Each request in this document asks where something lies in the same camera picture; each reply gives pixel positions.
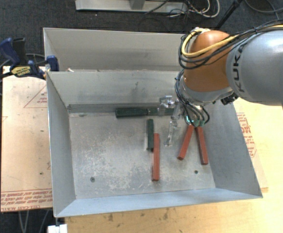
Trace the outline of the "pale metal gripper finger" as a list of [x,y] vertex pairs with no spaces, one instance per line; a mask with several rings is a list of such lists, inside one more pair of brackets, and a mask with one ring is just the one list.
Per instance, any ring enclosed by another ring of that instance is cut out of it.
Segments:
[[164,142],[165,146],[172,146],[175,139],[176,135],[179,132],[181,128],[178,125],[178,120],[170,120],[169,122],[169,128],[168,128],[168,134],[166,137],[166,140]]
[[171,116],[174,112],[176,101],[173,96],[167,95],[159,99],[159,116]]

